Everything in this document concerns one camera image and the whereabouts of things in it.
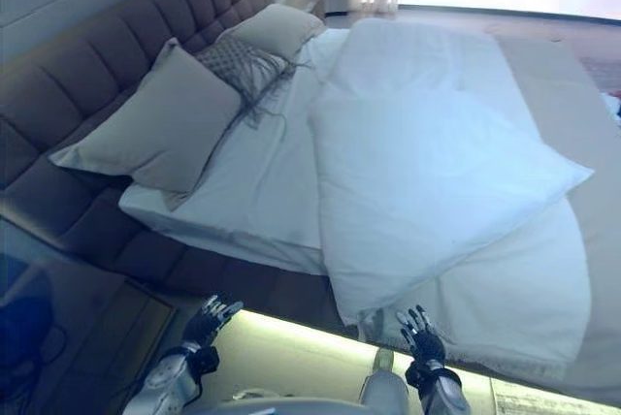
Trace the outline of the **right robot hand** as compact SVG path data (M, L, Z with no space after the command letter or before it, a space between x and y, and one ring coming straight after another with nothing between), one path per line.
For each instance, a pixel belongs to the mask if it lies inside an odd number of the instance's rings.
M407 311L397 310L395 317L414 361L429 368L443 367L446 358L444 344L426 310L418 304Z

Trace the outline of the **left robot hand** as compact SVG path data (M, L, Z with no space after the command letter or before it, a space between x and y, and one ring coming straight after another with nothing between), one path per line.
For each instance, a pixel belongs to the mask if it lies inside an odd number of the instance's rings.
M226 303L218 295L211 295L185 325L181 338L183 345L189 348L210 345L222 328L243 308L241 301Z

